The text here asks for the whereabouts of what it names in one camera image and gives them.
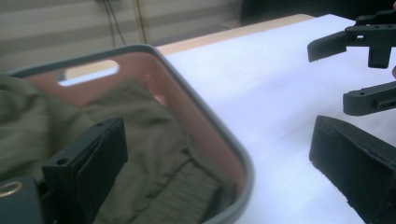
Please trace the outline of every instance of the bin handle hole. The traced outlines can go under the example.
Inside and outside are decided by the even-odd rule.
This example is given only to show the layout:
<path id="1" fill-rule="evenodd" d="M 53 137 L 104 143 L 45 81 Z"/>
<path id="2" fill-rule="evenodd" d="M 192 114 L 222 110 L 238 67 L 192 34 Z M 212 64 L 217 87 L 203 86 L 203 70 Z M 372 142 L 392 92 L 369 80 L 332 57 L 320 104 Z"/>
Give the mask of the bin handle hole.
<path id="1" fill-rule="evenodd" d="M 120 65 L 118 63 L 112 60 L 104 60 L 68 68 L 59 74 L 57 79 L 59 85 L 67 87 L 101 77 L 116 75 L 119 71 Z"/>

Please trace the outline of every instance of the plastic bin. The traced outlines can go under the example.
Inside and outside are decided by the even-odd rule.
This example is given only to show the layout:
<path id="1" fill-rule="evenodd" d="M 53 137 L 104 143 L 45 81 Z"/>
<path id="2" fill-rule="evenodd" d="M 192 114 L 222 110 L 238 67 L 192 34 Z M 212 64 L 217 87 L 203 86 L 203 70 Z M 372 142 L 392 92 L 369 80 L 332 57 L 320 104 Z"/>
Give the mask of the plastic bin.
<path id="1" fill-rule="evenodd" d="M 90 67 L 90 64 L 102 61 L 117 64 L 118 72 L 77 85 L 60 84 L 66 75 L 70 76 L 67 74 L 70 69 L 78 70 L 81 66 L 86 68 L 87 65 Z M 237 185 L 235 202 L 206 223 L 233 223 L 244 212 L 253 186 L 253 169 L 248 154 L 155 48 L 147 45 L 127 46 L 67 61 L 23 68 L 8 74 L 25 78 L 42 91 L 76 107 L 84 106 L 125 78 L 137 78 L 161 104 L 172 111 L 196 146 Z"/>

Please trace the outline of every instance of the white table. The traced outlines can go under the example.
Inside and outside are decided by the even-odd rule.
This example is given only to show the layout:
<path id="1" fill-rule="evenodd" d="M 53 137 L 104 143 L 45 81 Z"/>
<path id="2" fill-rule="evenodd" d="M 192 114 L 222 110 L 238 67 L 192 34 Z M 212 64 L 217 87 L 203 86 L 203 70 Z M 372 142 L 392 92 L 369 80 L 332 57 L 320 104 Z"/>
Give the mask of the white table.
<path id="1" fill-rule="evenodd" d="M 328 15 L 166 55 L 252 159 L 254 190 L 238 223 L 363 223 L 308 159 L 317 115 L 396 146 L 396 110 L 350 117 L 342 109 L 344 93 L 393 81 L 393 64 L 368 68 L 367 48 L 308 62 L 308 43 L 353 24 Z"/>

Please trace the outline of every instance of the olive green fabric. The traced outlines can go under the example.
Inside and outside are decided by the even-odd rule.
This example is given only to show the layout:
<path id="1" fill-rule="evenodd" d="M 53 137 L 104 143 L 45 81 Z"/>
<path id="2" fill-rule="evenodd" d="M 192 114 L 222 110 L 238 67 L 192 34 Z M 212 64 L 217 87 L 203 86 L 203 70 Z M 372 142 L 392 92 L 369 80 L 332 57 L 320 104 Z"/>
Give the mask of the olive green fabric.
<path id="1" fill-rule="evenodd" d="M 123 117 L 129 151 L 95 223 L 198 223 L 213 197 L 216 212 L 231 203 L 232 182 L 136 81 L 122 82 L 84 111 L 95 121 Z"/>
<path id="2" fill-rule="evenodd" d="M 233 201 L 233 182 L 135 80 L 78 110 L 24 80 L 0 78 L 2 180 L 40 178 L 61 147 L 96 122 L 123 117 L 129 160 L 94 223 L 200 223 Z"/>
<path id="3" fill-rule="evenodd" d="M 0 181 L 42 177 L 41 165 L 93 125 L 73 106 L 0 75 Z"/>

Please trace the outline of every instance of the black plastic part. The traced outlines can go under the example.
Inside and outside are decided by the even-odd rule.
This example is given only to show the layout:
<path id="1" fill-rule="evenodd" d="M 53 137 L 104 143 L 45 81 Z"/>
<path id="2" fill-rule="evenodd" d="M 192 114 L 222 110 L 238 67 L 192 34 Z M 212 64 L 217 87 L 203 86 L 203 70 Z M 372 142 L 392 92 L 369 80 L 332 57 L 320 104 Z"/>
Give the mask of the black plastic part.
<path id="1" fill-rule="evenodd" d="M 368 66 L 388 68 L 391 48 L 370 48 Z"/>
<path id="2" fill-rule="evenodd" d="M 379 11 L 360 16 L 344 32 L 322 37 L 308 45 L 309 62 L 347 51 L 347 47 L 369 47 L 368 66 L 388 68 L 392 47 L 396 47 L 396 12 Z"/>
<path id="3" fill-rule="evenodd" d="M 122 119 L 96 124 L 49 159 L 43 173 L 62 211 L 58 223 L 93 223 L 127 160 Z"/>
<path id="4" fill-rule="evenodd" d="M 0 223 L 44 224 L 35 179 L 21 176 L 0 183 Z"/>
<path id="5" fill-rule="evenodd" d="M 396 11 L 381 10 L 374 15 L 359 16 L 356 19 L 356 25 L 378 25 L 378 24 L 392 24 L 396 23 Z"/>
<path id="6" fill-rule="evenodd" d="M 318 116 L 309 159 L 366 223 L 396 223 L 396 148 L 341 121 Z"/>
<path id="7" fill-rule="evenodd" d="M 308 59 L 313 62 L 347 51 L 347 36 L 345 32 L 317 39 L 308 45 Z"/>
<path id="8" fill-rule="evenodd" d="M 363 116 L 396 108 L 396 82 L 344 94 L 344 113 Z"/>

